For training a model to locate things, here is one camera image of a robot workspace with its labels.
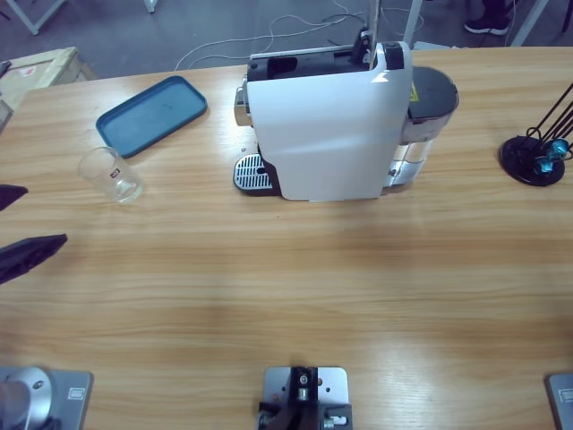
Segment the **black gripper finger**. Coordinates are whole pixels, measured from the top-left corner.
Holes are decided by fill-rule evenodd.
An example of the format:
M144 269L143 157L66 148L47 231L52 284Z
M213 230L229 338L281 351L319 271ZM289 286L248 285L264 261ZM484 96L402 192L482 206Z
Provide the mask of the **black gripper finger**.
M0 211L22 198L29 190L20 185L0 185Z
M40 265L67 242L66 234L22 239L1 248L1 283L14 280Z

